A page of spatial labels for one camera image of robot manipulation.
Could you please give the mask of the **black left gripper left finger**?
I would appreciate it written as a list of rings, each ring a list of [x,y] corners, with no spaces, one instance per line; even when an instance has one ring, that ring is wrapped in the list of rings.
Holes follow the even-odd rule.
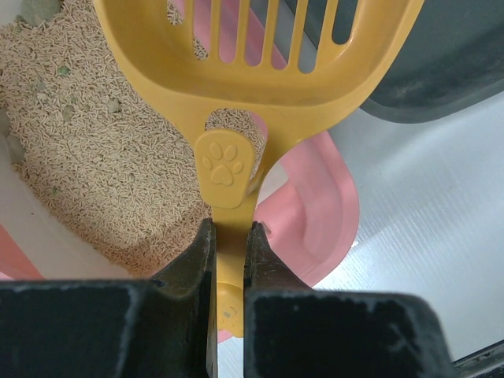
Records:
[[[216,231],[151,278],[1,284],[4,377],[214,377]]]

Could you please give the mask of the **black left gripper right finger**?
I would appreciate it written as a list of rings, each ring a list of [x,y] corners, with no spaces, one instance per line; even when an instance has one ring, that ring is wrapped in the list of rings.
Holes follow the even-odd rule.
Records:
[[[414,295],[303,283],[254,223],[246,246],[246,377],[454,377],[430,305]]]

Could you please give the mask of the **pink litter box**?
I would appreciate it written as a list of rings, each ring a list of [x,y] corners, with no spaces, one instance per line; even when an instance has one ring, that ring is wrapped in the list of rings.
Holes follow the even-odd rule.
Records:
[[[89,2],[94,6],[96,1]],[[170,23],[180,24],[186,1],[164,2],[168,6],[167,17]],[[205,60],[209,55],[209,4],[212,1],[193,2],[197,6],[193,52],[196,58]],[[219,2],[224,15],[224,39],[220,44],[220,57],[230,62],[235,54],[238,4],[241,1]],[[250,16],[251,30],[246,39],[246,61],[256,65],[261,59],[266,20],[258,19],[251,4]],[[288,57],[284,57],[278,49],[275,35],[273,64],[281,69],[287,61]],[[140,95],[139,97],[162,116]],[[196,165],[195,178],[198,184]],[[198,193],[203,201],[199,184]],[[209,206],[208,208],[208,217],[212,218],[212,210]],[[313,286],[324,279],[347,255],[357,233],[358,218],[358,193],[354,181],[327,129],[291,148],[265,175],[258,190],[252,223],[259,222],[263,225],[275,254],[305,284]],[[233,335],[229,332],[218,329],[219,340],[231,337]]]

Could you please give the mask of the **yellow litter scoop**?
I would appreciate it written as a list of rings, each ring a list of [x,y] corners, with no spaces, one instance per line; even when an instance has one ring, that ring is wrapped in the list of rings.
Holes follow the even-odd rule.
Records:
[[[265,175],[291,148],[358,108],[374,91],[406,41],[420,1],[360,1],[349,39],[332,38],[338,2],[329,1],[316,63],[298,63],[308,4],[295,11],[285,67],[273,64],[280,4],[268,4],[261,59],[246,61],[250,4],[238,4],[235,54],[220,56],[222,4],[209,4],[209,55],[193,52],[197,6],[183,4],[171,24],[164,1],[96,1],[106,41],[132,87],[190,143],[199,191],[217,228],[217,327],[244,335],[246,239]]]

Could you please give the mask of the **dark grey plastic tray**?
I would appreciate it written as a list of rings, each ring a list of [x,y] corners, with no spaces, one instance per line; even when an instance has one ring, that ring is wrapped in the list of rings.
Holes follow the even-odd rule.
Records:
[[[418,124],[503,91],[503,3],[426,1],[402,49],[361,105],[368,114]]]

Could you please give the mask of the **beige cat litter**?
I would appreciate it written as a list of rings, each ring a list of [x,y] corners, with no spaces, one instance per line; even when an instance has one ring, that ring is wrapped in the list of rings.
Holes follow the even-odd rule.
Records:
[[[124,78],[91,2],[29,2],[2,26],[6,274],[148,276],[208,216],[191,147]]]

